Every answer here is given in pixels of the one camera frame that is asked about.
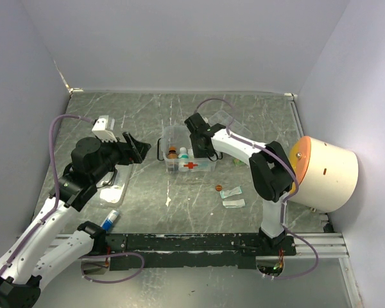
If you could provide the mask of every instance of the box handle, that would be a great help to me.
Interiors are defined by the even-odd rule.
[[[161,139],[162,138],[158,138],[158,140],[157,140],[157,160],[159,160],[159,161],[163,161],[164,160],[164,158],[160,158],[160,145],[161,145]]]

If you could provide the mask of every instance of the round white container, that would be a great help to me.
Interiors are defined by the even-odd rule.
[[[289,160],[300,182],[291,201],[332,212],[354,192],[358,160],[352,151],[305,136],[294,145]]]

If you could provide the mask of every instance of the brown bottle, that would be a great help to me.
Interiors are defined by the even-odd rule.
[[[176,152],[176,147],[175,146],[170,146],[168,149],[168,154],[167,154],[168,159],[177,159],[178,155]]]
[[[178,155],[176,152],[176,147],[175,146],[170,146],[168,149],[168,154],[167,154],[168,159],[177,159]],[[175,171],[178,171],[178,163],[177,162],[168,162],[167,163],[167,171],[172,173]]]

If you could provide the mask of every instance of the orange lid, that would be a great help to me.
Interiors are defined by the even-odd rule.
[[[309,158],[311,157],[311,138],[302,137],[289,152],[289,162],[294,169],[296,179],[301,184],[308,170]]]

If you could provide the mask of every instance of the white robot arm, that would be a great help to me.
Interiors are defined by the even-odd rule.
[[[283,166],[285,164],[293,173],[282,146],[276,141],[266,144],[232,135],[223,125],[210,126],[198,113],[189,117],[185,125],[191,132],[194,157],[212,157],[218,151],[238,158],[250,166],[255,190],[264,199],[260,233],[264,234],[271,244],[279,243],[285,236],[282,227],[282,202],[293,184],[292,176]],[[281,163],[260,149],[274,154]]]
[[[17,242],[0,258],[0,307],[32,307],[40,292],[62,270],[83,255],[102,255],[107,248],[105,230],[90,221],[48,254],[44,252],[70,219],[78,216],[97,192],[97,183],[116,165],[140,164],[150,144],[123,133],[120,142],[110,131],[108,116],[100,117],[92,132],[97,138],[79,140],[71,152],[72,162],[65,168],[60,184],[60,201],[55,206],[55,190],[42,210]],[[18,251],[8,264],[10,256]]]

